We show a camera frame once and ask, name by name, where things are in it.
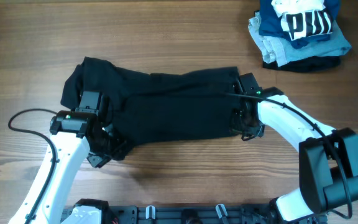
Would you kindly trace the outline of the black polo shirt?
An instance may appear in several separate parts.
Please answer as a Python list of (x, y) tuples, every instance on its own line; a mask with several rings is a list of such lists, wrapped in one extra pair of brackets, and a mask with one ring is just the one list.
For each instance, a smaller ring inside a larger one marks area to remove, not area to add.
[(236, 67), (182, 75), (141, 73), (86, 57), (63, 87), (61, 104), (79, 107), (84, 91), (109, 97), (112, 159), (121, 161), (136, 146), (150, 142), (226, 138), (244, 130), (242, 103), (233, 97)]

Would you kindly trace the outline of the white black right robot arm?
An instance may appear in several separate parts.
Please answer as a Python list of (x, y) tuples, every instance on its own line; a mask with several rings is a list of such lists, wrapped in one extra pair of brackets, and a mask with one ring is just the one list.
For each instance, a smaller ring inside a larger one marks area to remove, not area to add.
[(358, 135), (335, 129), (296, 107), (279, 89), (259, 87), (253, 74), (241, 75), (234, 96), (234, 130), (243, 141), (264, 135), (269, 126), (298, 152), (299, 187), (264, 206), (246, 206), (245, 215), (265, 223), (322, 223), (327, 213), (350, 219), (358, 200)]

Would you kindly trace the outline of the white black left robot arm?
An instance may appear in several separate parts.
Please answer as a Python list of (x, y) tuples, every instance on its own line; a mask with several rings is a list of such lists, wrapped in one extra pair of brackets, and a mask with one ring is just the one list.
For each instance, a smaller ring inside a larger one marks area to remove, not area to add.
[(40, 169), (10, 223), (60, 223), (76, 173), (84, 160), (100, 168), (122, 157), (126, 143), (108, 126), (110, 99), (101, 92), (84, 91), (80, 104), (59, 111), (51, 120), (50, 136)]

